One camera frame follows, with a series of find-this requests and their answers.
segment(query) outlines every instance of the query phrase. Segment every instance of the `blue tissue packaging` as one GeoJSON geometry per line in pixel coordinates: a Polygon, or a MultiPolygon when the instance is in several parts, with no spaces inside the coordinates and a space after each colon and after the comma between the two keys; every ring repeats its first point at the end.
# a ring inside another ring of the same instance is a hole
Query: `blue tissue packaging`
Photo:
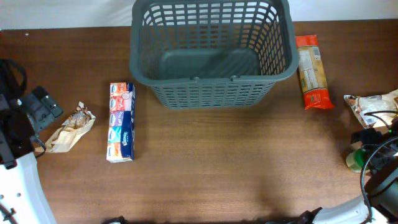
{"type": "Polygon", "coordinates": [[[134,115],[136,88],[132,83],[111,83],[109,131],[106,159],[110,162],[134,160],[134,115]]]}

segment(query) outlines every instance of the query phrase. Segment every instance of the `pasta package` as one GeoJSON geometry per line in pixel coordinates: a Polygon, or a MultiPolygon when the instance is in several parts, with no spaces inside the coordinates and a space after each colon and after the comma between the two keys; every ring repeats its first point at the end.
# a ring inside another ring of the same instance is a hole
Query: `pasta package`
{"type": "Polygon", "coordinates": [[[298,70],[305,109],[332,109],[316,35],[296,36],[298,70]]]}
{"type": "MultiPolygon", "coordinates": [[[[398,90],[384,95],[367,97],[345,95],[344,100],[349,104],[355,117],[364,128],[379,128],[385,126],[380,119],[365,115],[366,113],[377,111],[398,111],[398,90]]],[[[383,119],[388,125],[391,125],[392,120],[398,116],[395,113],[378,113],[375,115],[383,119]]]]}

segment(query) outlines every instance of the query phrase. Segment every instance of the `snack wrapper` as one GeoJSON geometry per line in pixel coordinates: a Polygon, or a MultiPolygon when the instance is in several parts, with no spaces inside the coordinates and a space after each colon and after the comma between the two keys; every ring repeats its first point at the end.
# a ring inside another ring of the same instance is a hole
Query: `snack wrapper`
{"type": "MultiPolygon", "coordinates": [[[[95,121],[95,116],[87,110],[87,107],[82,102],[75,112],[52,134],[50,139],[45,143],[46,152],[68,152],[79,139],[86,134],[95,121]]],[[[42,152],[42,147],[35,149],[42,152]]]]}
{"type": "MultiPolygon", "coordinates": [[[[353,110],[355,117],[364,128],[379,128],[386,126],[381,120],[366,116],[368,112],[376,111],[398,111],[398,90],[392,91],[385,95],[376,95],[368,97],[345,95],[344,100],[353,110]]],[[[392,124],[392,120],[398,115],[394,113],[378,113],[376,116],[383,119],[388,125],[392,124]]]]}
{"type": "Polygon", "coordinates": [[[332,109],[316,35],[296,37],[298,70],[304,94],[305,109],[332,109]]]}

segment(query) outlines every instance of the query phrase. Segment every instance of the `brown table surface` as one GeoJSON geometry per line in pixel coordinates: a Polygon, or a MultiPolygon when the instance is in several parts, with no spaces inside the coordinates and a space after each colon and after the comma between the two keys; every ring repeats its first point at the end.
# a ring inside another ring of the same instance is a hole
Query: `brown table surface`
{"type": "Polygon", "coordinates": [[[44,86],[65,114],[84,102],[97,120],[68,153],[38,160],[59,223],[207,222],[294,217],[360,194],[341,153],[362,127],[343,95],[398,89],[398,21],[296,22],[318,34],[333,110],[304,110],[296,75],[251,108],[170,110],[135,82],[136,160],[105,159],[109,83],[134,81],[129,27],[4,30],[0,57],[44,86]]]}

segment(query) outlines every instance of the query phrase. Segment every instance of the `green bottle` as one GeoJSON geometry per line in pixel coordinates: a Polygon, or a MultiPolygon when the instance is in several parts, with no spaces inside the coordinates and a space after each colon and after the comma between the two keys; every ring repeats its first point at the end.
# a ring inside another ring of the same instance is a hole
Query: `green bottle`
{"type": "Polygon", "coordinates": [[[361,172],[362,167],[365,163],[366,153],[363,148],[357,149],[346,158],[346,164],[348,168],[354,172],[361,172]]]}

